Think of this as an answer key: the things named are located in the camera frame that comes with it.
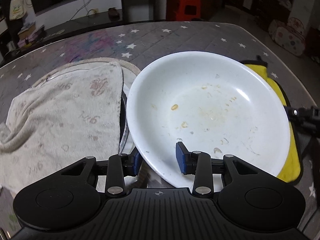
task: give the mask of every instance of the black gripper base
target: black gripper base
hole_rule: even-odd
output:
[[[213,200],[197,198],[187,188],[133,189],[122,198],[108,200],[89,222],[63,232],[23,228],[14,240],[306,240],[297,229],[257,233],[232,224]]]

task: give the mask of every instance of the white wall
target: white wall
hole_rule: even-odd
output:
[[[294,0],[292,4],[292,10],[289,18],[295,17],[299,19],[303,23],[306,33],[311,26],[311,18],[313,17],[312,15],[317,13],[314,10],[316,1],[317,0]]]
[[[35,14],[33,8],[27,8],[28,16],[26,18],[27,22],[36,22],[37,26],[44,24],[45,29],[49,29],[61,23],[64,23],[75,14],[75,12],[83,6],[83,0],[75,0],[69,3],[64,3],[60,6],[55,6],[49,11],[44,13]],[[108,11],[109,8],[116,7],[121,9],[121,0],[92,0],[89,5],[87,5],[88,10],[98,8],[99,12]],[[74,19],[83,17],[87,14],[85,8],[77,13]]]

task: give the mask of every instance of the brown shoe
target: brown shoe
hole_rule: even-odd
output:
[[[109,8],[108,15],[110,18],[118,18],[120,15],[115,7]]]

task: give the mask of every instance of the floor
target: floor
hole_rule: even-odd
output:
[[[272,41],[267,32],[257,26],[254,21],[254,16],[241,11],[238,8],[232,6],[221,8],[210,21],[237,24],[263,42],[301,80],[317,105],[320,106],[320,65],[305,55],[296,57],[278,46]]]

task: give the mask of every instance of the cardboard box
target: cardboard box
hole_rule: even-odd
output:
[[[32,23],[26,29],[19,31],[18,36],[20,40],[24,40],[36,30],[36,23]]]

